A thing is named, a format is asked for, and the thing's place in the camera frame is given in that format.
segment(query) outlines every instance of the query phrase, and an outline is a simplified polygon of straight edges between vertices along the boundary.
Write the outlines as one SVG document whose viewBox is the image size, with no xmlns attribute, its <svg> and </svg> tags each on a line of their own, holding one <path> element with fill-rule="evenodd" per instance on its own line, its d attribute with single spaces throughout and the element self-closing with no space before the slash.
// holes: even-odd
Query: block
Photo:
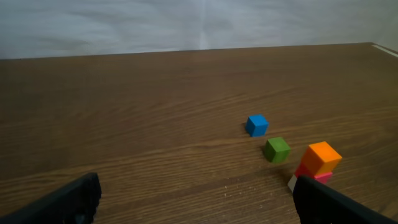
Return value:
<svg viewBox="0 0 398 224">
<path fill-rule="evenodd" d="M 333 175 L 332 172 L 327 172 L 321 175 L 316 175 L 314 179 L 317 180 L 318 182 L 326 184 L 332 175 Z"/>
<path fill-rule="evenodd" d="M 296 182 L 297 182 L 297 177 L 295 175 L 293 175 L 293 177 L 290 178 L 289 183 L 287 183 L 287 186 L 292 191 L 292 193 L 294 191 L 294 186 L 296 186 Z"/>
<path fill-rule="evenodd" d="M 250 136 L 263 136 L 266 134 L 267 128 L 268 121 L 261 114 L 249 116 L 246 123 L 246 131 Z"/>
<path fill-rule="evenodd" d="M 289 155 L 290 147 L 282 137 L 268 139 L 262 153 L 269 162 L 283 162 Z"/>
<path fill-rule="evenodd" d="M 342 159 L 325 141 L 309 145 L 301 163 L 314 176 L 331 172 Z"/>
<path fill-rule="evenodd" d="M 306 175 L 306 176 L 311 177 L 311 178 L 314 179 L 314 180 L 317 180 L 318 182 L 321 182 L 321 183 L 323 183 L 323 184 L 326 184 L 326 183 L 328 182 L 329 178 L 333 175 L 333 173 L 332 173 L 332 172 L 327 172 L 327 173 L 324 173 L 324 174 L 320 174 L 320 175 L 314 176 L 314 175 L 312 175 L 311 172 L 305 167 L 305 165 L 301 163 L 301 164 L 298 166 L 297 170 L 294 172 L 294 175 L 295 175 L 297 178 L 300 177 L 301 175 Z"/>
</svg>

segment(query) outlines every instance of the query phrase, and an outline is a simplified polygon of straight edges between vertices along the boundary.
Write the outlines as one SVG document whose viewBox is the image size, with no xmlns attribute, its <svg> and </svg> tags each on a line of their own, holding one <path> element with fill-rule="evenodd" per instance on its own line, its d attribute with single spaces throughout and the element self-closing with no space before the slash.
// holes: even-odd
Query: black object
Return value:
<svg viewBox="0 0 398 224">
<path fill-rule="evenodd" d="M 302 224 L 397 224 L 304 175 L 297 179 L 293 198 Z"/>
<path fill-rule="evenodd" d="M 98 175 L 86 174 L 0 219 L 1 224 L 89 224 L 100 203 Z"/>
</svg>

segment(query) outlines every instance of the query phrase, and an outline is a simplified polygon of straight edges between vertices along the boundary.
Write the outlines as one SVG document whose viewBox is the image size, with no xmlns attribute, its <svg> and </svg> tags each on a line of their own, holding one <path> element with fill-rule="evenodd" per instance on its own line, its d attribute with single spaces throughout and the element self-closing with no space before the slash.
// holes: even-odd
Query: white wall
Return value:
<svg viewBox="0 0 398 224">
<path fill-rule="evenodd" d="M 0 0 L 0 58 L 378 40 L 398 49 L 397 14 L 397 0 Z"/>
</svg>

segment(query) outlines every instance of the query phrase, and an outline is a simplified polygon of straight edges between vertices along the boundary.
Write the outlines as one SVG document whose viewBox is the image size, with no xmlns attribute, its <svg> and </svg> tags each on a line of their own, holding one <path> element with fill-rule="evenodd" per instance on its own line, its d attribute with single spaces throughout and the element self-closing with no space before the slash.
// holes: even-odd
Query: brown tabletop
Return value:
<svg viewBox="0 0 398 224">
<path fill-rule="evenodd" d="M 250 138 L 249 115 L 269 121 Z M 287 161 L 270 164 L 282 136 Z M 371 44 L 0 61 L 0 215 L 87 172 L 95 223 L 299 223 L 311 143 L 328 185 L 398 220 L 398 58 Z"/>
</svg>

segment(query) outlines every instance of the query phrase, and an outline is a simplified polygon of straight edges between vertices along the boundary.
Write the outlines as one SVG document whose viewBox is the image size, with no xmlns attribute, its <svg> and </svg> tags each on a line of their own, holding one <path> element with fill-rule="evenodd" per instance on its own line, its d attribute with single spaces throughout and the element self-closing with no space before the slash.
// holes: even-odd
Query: blue cube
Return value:
<svg viewBox="0 0 398 224">
<path fill-rule="evenodd" d="M 268 121 L 261 115 L 249 116 L 246 123 L 246 130 L 252 137 L 263 136 L 266 134 Z"/>
</svg>

